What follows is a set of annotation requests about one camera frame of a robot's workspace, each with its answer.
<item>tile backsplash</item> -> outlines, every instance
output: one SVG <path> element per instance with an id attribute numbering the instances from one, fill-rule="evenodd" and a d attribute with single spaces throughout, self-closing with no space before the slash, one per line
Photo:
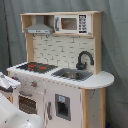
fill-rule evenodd
<path id="1" fill-rule="evenodd" d="M 33 36 L 34 60 L 57 66 L 75 68 L 78 56 L 82 51 L 88 51 L 94 58 L 94 39 L 73 36 Z M 88 70 L 94 70 L 87 55 L 82 56 L 82 62 L 87 63 Z"/>

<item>white countertop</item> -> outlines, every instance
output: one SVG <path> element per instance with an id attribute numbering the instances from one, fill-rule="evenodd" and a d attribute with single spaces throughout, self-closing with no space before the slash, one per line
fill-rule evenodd
<path id="1" fill-rule="evenodd" d="M 84 88 L 84 89 L 104 88 L 104 87 L 110 86 L 114 82 L 114 76 L 112 74 L 110 74 L 108 72 L 104 72 L 104 71 L 101 71 L 97 75 L 92 75 L 86 80 L 75 81 L 75 80 L 69 80 L 69 79 L 52 76 L 52 74 L 54 72 L 56 72 L 64 67 L 58 67 L 58 68 L 55 68 L 45 74 L 39 74 L 39 73 L 30 72 L 30 71 L 21 70 L 21 69 L 16 68 L 23 64 L 26 64 L 26 63 L 22 63 L 19 65 L 13 66 L 11 68 L 8 68 L 7 71 L 15 71 L 15 72 L 20 72 L 20 73 L 25 73 L 28 75 L 34 75 L 34 76 L 42 77 L 44 79 L 58 81 L 58 82 L 62 82 L 67 85 L 76 86 L 76 87 L 80 87 L 80 88 Z"/>

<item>oven door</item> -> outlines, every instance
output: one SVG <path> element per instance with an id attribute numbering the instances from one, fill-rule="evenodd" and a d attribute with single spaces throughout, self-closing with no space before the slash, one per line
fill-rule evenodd
<path id="1" fill-rule="evenodd" d="M 13 92 L 13 104 L 28 114 L 37 114 L 44 121 L 43 94 L 27 88 L 16 89 Z"/>
<path id="2" fill-rule="evenodd" d="M 56 15 L 56 33 L 79 33 L 79 15 Z"/>
<path id="3" fill-rule="evenodd" d="M 83 109 L 81 89 L 46 81 L 44 94 L 46 128 L 81 128 Z"/>

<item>toy stove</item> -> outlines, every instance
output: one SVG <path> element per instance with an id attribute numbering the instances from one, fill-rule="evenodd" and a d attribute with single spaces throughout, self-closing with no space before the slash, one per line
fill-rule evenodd
<path id="1" fill-rule="evenodd" d="M 30 62 L 30 63 L 24 64 L 22 66 L 19 66 L 17 68 L 29 70 L 29 71 L 33 71 L 33 72 L 38 72 L 38 73 L 46 73 L 56 67 L 57 66 L 54 66 L 54 65 Z"/>
<path id="2" fill-rule="evenodd" d="M 30 62 L 16 67 L 20 70 L 47 73 L 57 66 L 37 62 Z M 38 114 L 43 117 L 44 79 L 32 74 L 23 72 L 10 72 L 10 77 L 21 83 L 21 88 L 13 91 L 13 104 L 28 114 Z"/>

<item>shelf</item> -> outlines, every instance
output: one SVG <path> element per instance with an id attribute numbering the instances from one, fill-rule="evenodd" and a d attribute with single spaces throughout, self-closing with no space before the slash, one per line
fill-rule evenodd
<path id="1" fill-rule="evenodd" d="M 85 36 L 85 37 L 93 37 L 92 34 L 74 34 L 74 33 L 53 33 L 53 35 L 68 35 L 68 36 Z"/>
<path id="2" fill-rule="evenodd" d="M 78 14 L 96 14 L 96 13 L 101 13 L 101 11 L 24 13 L 20 15 L 78 15 Z"/>

